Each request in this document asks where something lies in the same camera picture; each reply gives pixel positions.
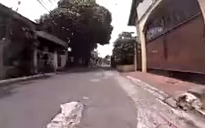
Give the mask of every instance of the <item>green foliage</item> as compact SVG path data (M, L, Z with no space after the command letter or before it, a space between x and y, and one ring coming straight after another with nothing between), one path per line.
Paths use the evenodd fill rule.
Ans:
M137 43L132 33L123 32L119 34L118 39L114 42L113 61L115 64L133 64L134 63L134 46Z
M89 58L90 51L99 44L108 44L111 13L95 0L60 0L58 7L43 15L41 29L70 42L75 57Z

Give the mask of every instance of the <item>debris on road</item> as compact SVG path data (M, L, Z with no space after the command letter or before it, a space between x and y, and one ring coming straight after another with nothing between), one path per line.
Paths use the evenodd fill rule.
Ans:
M47 125L47 128L76 128L80 123L84 105L70 102L61 105L61 113Z

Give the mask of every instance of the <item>concrete sidewalk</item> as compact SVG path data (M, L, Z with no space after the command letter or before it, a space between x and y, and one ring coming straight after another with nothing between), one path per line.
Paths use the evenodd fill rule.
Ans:
M179 95L186 93L190 89L202 86L196 83L181 81L170 77L143 72L123 73L123 75L139 79L149 84L150 86L155 87L160 91L163 91L164 93L173 98L177 98Z
M132 82L172 108L196 110L205 116L202 101L205 85L143 72L123 73Z

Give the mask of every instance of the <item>roof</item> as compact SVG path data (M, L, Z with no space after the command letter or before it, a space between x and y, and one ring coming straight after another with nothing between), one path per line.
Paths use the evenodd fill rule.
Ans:
M44 38L46 40L49 40L51 42L54 42L60 46L63 46L63 47L68 47L68 44L64 41L62 41L61 39L47 33L47 32L44 32L44 31L36 31L36 34L38 37L41 37L41 38Z
M143 2L143 0L132 0L132 7L131 7L131 12L130 12L129 21L128 21L129 26L135 26L135 22L137 19L136 8L138 4L141 2Z

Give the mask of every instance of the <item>curb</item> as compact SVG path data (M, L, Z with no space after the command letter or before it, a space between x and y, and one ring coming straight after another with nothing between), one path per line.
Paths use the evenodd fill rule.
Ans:
M31 80L43 76L53 76L55 73L46 73L46 74L37 74L33 76L24 76L24 77L19 77L19 78L12 78L12 79L6 79L6 80L0 80L0 84L10 84L13 82L19 82L19 81L25 81L25 80Z
M160 89L157 89L157 88L151 86L150 84L148 84L140 79L136 79L136 78L131 77L131 76L126 76L126 77L127 77L127 79L129 79L133 83L135 83L136 85L140 86L144 90L151 93L158 100L166 103L167 105L169 105L172 108L177 108L177 101L174 98L172 98L169 94L165 93L164 91L162 91Z
M148 91L149 93L151 93L152 95L154 95L158 100L160 100L161 102L167 104L168 106L172 107L172 108L178 108L177 106L177 100L172 98L171 96L169 96L167 93L149 85L148 83L141 81L139 79L136 79L134 77L131 76L126 76L127 79L131 80L132 82L134 82L136 85L140 86L141 88L145 89L146 91ZM198 113L200 113L201 115L205 116L205 111L199 108L195 108L194 110L197 111Z

